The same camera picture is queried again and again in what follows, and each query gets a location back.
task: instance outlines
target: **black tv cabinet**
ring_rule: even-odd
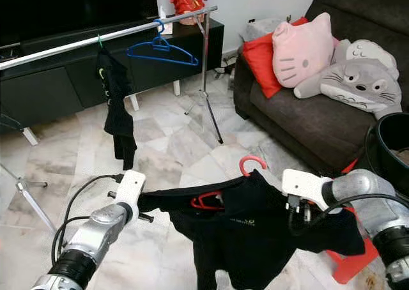
[[[100,34],[115,31],[99,30]],[[219,67],[222,57],[224,25],[210,21],[208,69]],[[95,36],[95,32],[23,42],[24,54],[30,54],[66,43]],[[152,40],[155,29],[104,42],[111,54],[128,68],[134,93],[151,89],[201,72],[199,66],[184,66],[154,60],[127,57],[126,49]],[[201,64],[203,36],[197,26],[173,24],[173,34],[164,36],[170,44],[195,55]],[[98,45],[90,45],[63,54],[16,66],[0,74],[1,112],[24,127],[67,116],[105,101],[101,83],[95,76]],[[0,132],[7,131],[0,127]]]

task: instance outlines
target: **pink plush toy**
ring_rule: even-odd
[[[273,33],[273,69],[287,88],[330,65],[334,51],[330,15],[318,15],[310,23],[292,26],[282,22]]]

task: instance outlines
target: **black cloth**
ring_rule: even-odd
[[[224,211],[193,208],[192,198],[221,191]],[[208,206],[220,206],[218,199],[203,199]],[[193,241],[199,290],[216,289],[215,271],[229,272],[237,290],[264,289],[280,274],[296,248],[343,255],[365,252],[355,216],[348,210],[329,215],[307,234],[294,237],[288,230],[286,197],[254,170],[251,175],[192,188],[142,193],[141,212],[160,208],[170,214],[180,233]],[[301,224],[303,213],[294,223]]]
[[[105,48],[100,49],[96,61],[96,74],[108,101],[108,116],[104,130],[114,136],[115,158],[123,160],[123,169],[134,166],[135,150],[134,120],[126,111],[124,97],[132,92],[127,68],[111,56]]]

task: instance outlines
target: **white table leg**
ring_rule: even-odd
[[[25,129],[23,130],[23,135],[31,145],[36,146],[38,144],[36,135],[31,131],[29,127],[25,127]]]
[[[180,96],[180,80],[173,82],[173,91],[176,96]]]
[[[132,104],[132,108],[134,108],[135,111],[139,110],[139,105],[138,105],[138,101],[136,99],[136,94],[132,94],[130,96],[128,96],[130,99],[130,102]]]

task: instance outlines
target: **gray sofa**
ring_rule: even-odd
[[[395,56],[402,108],[409,112],[409,0],[314,0],[306,17],[331,15],[332,34],[351,42],[367,39]],[[364,150],[365,134],[376,124],[371,113],[318,95],[297,99],[292,89],[265,98],[239,50],[236,112],[251,118],[318,174],[337,176]]]

